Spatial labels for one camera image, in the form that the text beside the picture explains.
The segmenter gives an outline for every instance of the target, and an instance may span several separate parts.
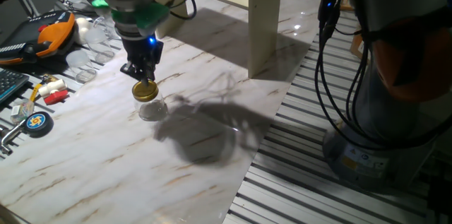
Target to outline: clear plastic cup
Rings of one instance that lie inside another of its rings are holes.
[[[102,29],[90,29],[85,34],[85,40],[88,43],[96,62],[104,64],[113,59],[114,52],[112,47],[110,47],[110,43],[108,43],[105,32]]]
[[[111,16],[100,16],[93,22],[93,28],[99,28],[104,31],[108,40],[120,40],[121,38],[114,30],[114,21]]]
[[[68,54],[66,61],[77,83],[87,83],[97,75],[90,58],[84,51],[74,51]]]

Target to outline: electronic device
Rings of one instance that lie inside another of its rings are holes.
[[[75,17],[53,11],[21,23],[0,45],[0,64],[34,63],[55,54],[65,54],[74,41]]]
[[[0,68],[0,103],[19,90],[28,79],[21,73]]]

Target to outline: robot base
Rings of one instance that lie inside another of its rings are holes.
[[[378,147],[342,126],[348,138],[364,146]],[[433,151],[434,142],[405,150],[370,151],[348,143],[333,128],[323,139],[326,162],[347,183],[369,191],[382,192],[384,187],[407,188]]]

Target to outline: metal grating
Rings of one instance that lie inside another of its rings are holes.
[[[356,25],[353,13],[341,13],[340,30],[352,33]],[[359,66],[359,59],[349,51],[352,38],[335,33],[324,52],[326,78],[342,110]],[[375,194],[342,183],[325,162],[322,140],[330,124],[315,93],[318,55],[317,35],[224,224],[425,223],[428,184],[416,181],[408,191],[389,189],[386,195]],[[331,103],[327,98],[324,101],[337,119]]]

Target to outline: yellow label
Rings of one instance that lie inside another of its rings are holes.
[[[39,88],[41,88],[41,86],[42,86],[42,84],[38,83],[38,84],[35,86],[35,88],[33,89],[33,92],[31,93],[31,96],[30,96],[30,101],[31,101],[31,102],[34,102],[34,101],[35,101],[36,94],[37,94],[37,90],[39,90]]]
[[[358,166],[358,163],[356,163],[355,161],[353,161],[351,158],[344,156],[342,158],[342,164],[344,164],[346,167],[349,167],[353,170],[356,170],[356,167]]]

